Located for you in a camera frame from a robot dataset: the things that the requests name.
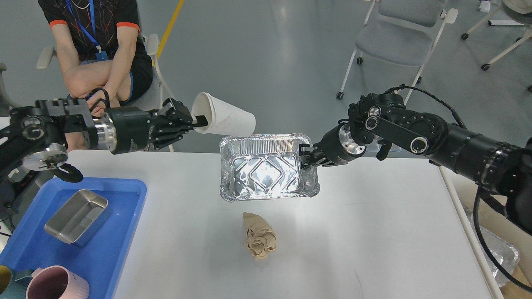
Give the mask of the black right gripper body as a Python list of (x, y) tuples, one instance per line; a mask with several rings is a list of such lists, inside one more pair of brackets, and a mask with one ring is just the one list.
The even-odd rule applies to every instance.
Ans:
[(353, 140), (349, 124), (340, 124), (331, 129), (313, 146), (312, 158), (323, 167), (348, 164), (366, 152), (365, 145)]

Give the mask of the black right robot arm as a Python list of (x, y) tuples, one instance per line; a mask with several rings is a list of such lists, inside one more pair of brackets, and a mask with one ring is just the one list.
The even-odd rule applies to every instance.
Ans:
[(416, 155), (426, 156), (431, 164), (443, 166), (474, 181), (477, 193), (473, 207), (475, 233), (487, 257), (513, 284), (527, 292), (523, 284), (496, 261), (480, 232), (478, 210), (484, 201), (495, 212), (505, 216), (526, 233), (532, 230), (532, 166), (531, 142), (517, 147), (467, 130), (456, 111), (447, 103), (454, 124), (431, 114), (407, 110), (397, 90), (369, 93), (348, 108), (348, 118), (328, 131), (313, 145), (301, 144), (301, 168), (345, 165), (364, 155), (366, 146), (378, 136), (377, 159), (386, 159), (391, 147), (397, 145)]

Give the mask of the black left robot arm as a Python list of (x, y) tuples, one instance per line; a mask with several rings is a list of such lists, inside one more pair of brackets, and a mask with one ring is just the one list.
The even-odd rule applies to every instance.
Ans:
[(65, 133), (82, 133), (88, 148), (103, 147), (112, 154), (157, 151), (182, 139), (184, 134), (211, 122), (204, 114), (192, 115), (180, 101), (168, 98), (162, 108), (107, 108), (91, 115), (82, 99), (38, 100), (34, 106), (13, 108), (10, 124), (1, 130), (1, 219), (12, 215), (12, 206), (25, 183), (14, 184), (8, 175), (23, 166), (32, 172), (51, 172), (66, 182), (82, 181), (81, 172), (67, 163)]

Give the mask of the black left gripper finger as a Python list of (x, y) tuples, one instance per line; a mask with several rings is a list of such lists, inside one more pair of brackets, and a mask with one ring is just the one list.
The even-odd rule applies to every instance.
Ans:
[(182, 102), (171, 97), (163, 102), (160, 115), (191, 127), (206, 127), (208, 125), (205, 115), (194, 117)]
[(171, 125), (160, 126), (155, 128), (154, 132), (154, 149), (159, 151), (162, 148), (172, 145), (182, 140), (188, 131), (193, 130), (192, 125)]

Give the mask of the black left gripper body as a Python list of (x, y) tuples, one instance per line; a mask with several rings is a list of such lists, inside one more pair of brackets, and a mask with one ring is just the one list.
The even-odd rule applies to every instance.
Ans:
[(155, 127), (167, 125), (167, 117), (159, 115), (157, 110), (145, 111), (130, 106), (108, 108), (93, 121), (96, 136), (92, 148), (112, 154), (144, 151), (154, 142)]

